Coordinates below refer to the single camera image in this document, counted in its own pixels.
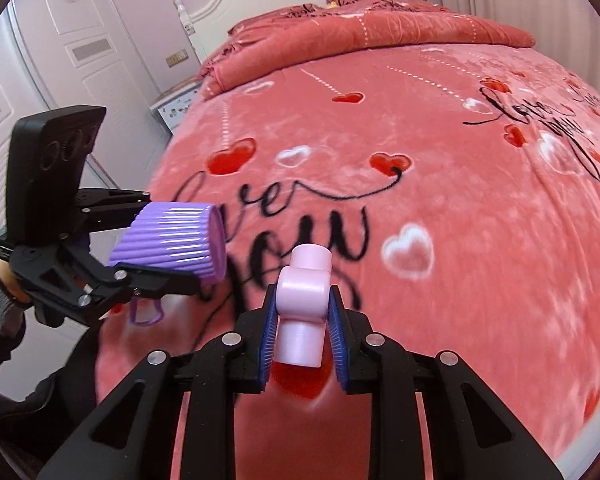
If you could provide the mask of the person left hand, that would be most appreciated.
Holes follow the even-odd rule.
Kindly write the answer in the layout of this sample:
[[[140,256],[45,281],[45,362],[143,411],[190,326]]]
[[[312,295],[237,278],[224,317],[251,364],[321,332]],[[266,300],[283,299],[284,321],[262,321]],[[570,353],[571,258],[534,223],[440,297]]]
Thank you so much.
[[[30,304],[31,298],[21,289],[12,268],[5,260],[0,259],[0,286],[6,296],[18,304]]]

